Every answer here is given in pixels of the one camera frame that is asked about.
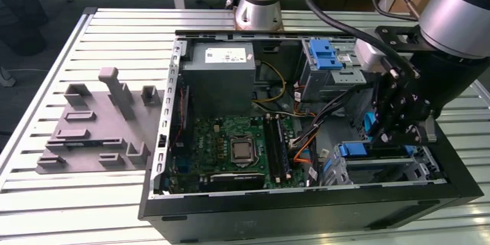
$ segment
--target screw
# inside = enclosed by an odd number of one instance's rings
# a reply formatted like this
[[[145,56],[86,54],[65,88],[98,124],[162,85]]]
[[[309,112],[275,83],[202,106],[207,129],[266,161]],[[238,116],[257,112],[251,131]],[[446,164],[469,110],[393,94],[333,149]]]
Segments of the screw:
[[[386,135],[386,133],[382,135],[382,141],[384,141],[385,143],[388,143],[388,142],[389,142],[389,136]]]

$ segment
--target motherboard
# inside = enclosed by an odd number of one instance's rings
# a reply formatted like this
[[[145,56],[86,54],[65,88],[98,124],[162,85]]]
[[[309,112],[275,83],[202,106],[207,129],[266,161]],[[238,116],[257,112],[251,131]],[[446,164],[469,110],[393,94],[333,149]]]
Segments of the motherboard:
[[[305,186],[302,168],[290,167],[286,145],[296,133],[289,116],[197,118],[193,136],[191,152],[174,158],[175,193],[226,191],[247,181],[251,189]]]

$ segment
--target sticker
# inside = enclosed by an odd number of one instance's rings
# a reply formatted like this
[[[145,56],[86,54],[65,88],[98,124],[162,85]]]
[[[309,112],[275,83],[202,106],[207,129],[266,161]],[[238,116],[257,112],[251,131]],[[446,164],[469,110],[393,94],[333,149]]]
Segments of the sticker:
[[[301,102],[301,93],[300,92],[294,92],[294,100],[297,102]]]
[[[322,149],[322,153],[320,154],[321,158],[328,158],[330,151],[328,149]]]
[[[316,181],[317,181],[317,177],[318,177],[320,174],[316,171],[313,166],[310,167],[309,174],[310,174],[312,178],[316,179]]]
[[[338,61],[352,61],[352,57],[348,54],[341,54],[337,56]]]
[[[245,48],[207,48],[206,63],[246,63]]]

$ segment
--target orange wire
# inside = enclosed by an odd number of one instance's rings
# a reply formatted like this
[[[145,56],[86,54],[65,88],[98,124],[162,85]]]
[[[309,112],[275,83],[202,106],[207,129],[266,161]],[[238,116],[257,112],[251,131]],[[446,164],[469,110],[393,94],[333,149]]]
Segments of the orange wire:
[[[298,157],[300,157],[300,155],[301,155],[301,153],[304,152],[304,150],[306,149],[306,147],[309,146],[309,144],[312,143],[312,141],[316,139],[316,137],[317,137],[317,134],[318,134],[318,132],[314,134],[314,136],[312,136],[312,138],[306,141],[306,143],[305,143],[305,145],[304,145],[304,147],[301,148],[301,150],[298,151],[298,153],[297,153],[297,155],[296,155],[296,157],[294,157],[294,161],[296,162],[305,162],[306,161],[306,159],[300,159]]]

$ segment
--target aluminum extrusion table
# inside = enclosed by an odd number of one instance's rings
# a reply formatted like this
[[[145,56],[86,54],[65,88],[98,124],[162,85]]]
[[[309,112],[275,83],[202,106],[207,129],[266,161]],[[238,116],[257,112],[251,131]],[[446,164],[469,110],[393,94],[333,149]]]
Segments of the aluminum extrusion table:
[[[412,25],[374,13],[332,13],[358,28]],[[286,30],[333,30],[310,12],[283,12]],[[145,171],[46,174],[34,171],[62,115],[63,92],[85,82],[91,91],[102,67],[118,67],[130,89],[165,89],[177,29],[234,28],[222,10],[99,9],[85,14],[0,155],[0,242],[7,244],[166,244],[139,221]],[[227,244],[488,244],[490,242],[490,98],[478,82],[448,104],[441,127],[486,194],[396,230],[348,232]]]

